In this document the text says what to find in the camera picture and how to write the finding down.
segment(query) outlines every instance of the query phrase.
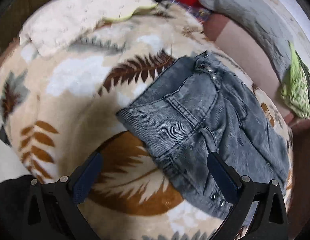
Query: green cloth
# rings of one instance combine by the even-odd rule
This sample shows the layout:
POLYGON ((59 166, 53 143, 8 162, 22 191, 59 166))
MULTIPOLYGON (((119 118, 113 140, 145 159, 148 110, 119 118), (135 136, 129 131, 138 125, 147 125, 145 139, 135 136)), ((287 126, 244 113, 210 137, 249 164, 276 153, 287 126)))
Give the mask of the green cloth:
POLYGON ((294 45, 290 45, 291 65, 282 83, 282 98, 298 117, 310 119, 310 71, 294 45))

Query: jeans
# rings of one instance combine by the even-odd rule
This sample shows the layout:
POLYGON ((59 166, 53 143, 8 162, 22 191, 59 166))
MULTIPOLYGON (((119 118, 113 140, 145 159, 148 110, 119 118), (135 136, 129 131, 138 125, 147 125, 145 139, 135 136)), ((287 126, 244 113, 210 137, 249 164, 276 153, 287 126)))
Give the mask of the jeans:
POLYGON ((276 179, 285 193, 289 162, 284 139, 254 94, 213 54, 176 60, 117 117, 146 143, 181 195, 212 216, 225 219, 231 207, 207 168, 213 151, 239 175, 263 183, 276 179))

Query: gray cloth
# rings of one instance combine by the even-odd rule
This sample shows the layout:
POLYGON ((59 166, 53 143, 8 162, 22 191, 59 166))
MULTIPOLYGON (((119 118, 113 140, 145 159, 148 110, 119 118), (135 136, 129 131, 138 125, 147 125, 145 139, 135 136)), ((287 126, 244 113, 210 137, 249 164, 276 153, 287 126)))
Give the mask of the gray cloth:
POLYGON ((278 180, 285 193, 286 142, 254 94, 212 54, 178 59, 117 117, 181 195, 212 216, 225 219, 231 205, 207 169, 210 152, 255 182, 278 180))
POLYGON ((263 0, 199 0, 206 8, 239 23, 269 57, 281 82, 291 64, 293 37, 282 19, 263 0))

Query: leaf-patterned blanket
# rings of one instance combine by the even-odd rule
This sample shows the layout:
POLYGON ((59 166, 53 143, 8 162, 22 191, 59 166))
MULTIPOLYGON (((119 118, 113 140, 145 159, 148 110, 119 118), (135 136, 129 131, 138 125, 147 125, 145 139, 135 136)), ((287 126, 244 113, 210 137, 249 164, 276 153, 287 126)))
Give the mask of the leaf-patterned blanket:
POLYGON ((185 201, 115 117, 175 59, 208 50, 251 89, 287 141, 288 208, 292 138, 277 108, 185 9, 158 10, 106 24, 50 59, 31 42, 10 51, 0 68, 0 108, 21 162, 48 183, 70 175, 98 148, 104 166, 80 210, 102 239, 208 239, 222 221, 185 201))

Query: white floor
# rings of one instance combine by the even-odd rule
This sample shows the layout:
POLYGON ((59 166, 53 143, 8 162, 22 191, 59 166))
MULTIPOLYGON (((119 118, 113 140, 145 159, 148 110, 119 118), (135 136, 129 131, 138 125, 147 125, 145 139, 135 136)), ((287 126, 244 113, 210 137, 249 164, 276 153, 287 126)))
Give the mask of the white floor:
MULTIPOLYGON (((297 20, 298 24, 302 27, 304 33, 310 41, 310 21, 302 8, 295 0, 280 0, 280 2, 297 20)), ((21 164, 14 151, 0 141, 0 182, 6 179, 18 178, 26 174, 29 174, 29 172, 21 164)))

